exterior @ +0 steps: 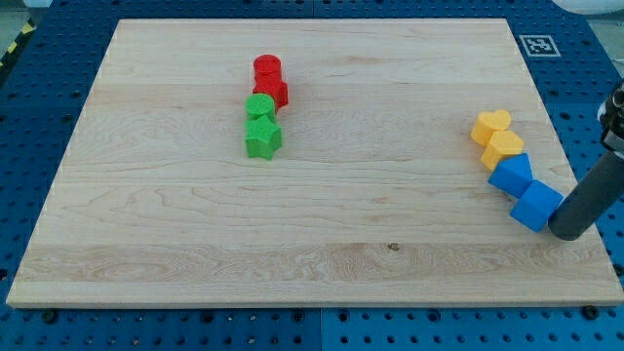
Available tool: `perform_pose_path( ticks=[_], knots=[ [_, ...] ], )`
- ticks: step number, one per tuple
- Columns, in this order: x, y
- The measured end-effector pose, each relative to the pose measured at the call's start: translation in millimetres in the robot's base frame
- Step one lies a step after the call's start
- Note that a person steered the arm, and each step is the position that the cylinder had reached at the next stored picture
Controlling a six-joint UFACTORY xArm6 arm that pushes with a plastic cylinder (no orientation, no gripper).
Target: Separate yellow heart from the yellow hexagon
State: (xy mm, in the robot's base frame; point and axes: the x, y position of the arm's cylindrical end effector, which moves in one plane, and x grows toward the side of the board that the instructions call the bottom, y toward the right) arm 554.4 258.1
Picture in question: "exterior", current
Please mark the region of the robot arm end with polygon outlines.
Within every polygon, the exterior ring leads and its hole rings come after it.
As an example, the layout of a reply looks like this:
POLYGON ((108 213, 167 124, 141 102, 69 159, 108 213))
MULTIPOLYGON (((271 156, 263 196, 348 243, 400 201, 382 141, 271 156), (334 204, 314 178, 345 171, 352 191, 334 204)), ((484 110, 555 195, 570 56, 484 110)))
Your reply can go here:
POLYGON ((601 144, 620 159, 623 158, 623 80, 607 95, 597 112, 603 129, 601 144))

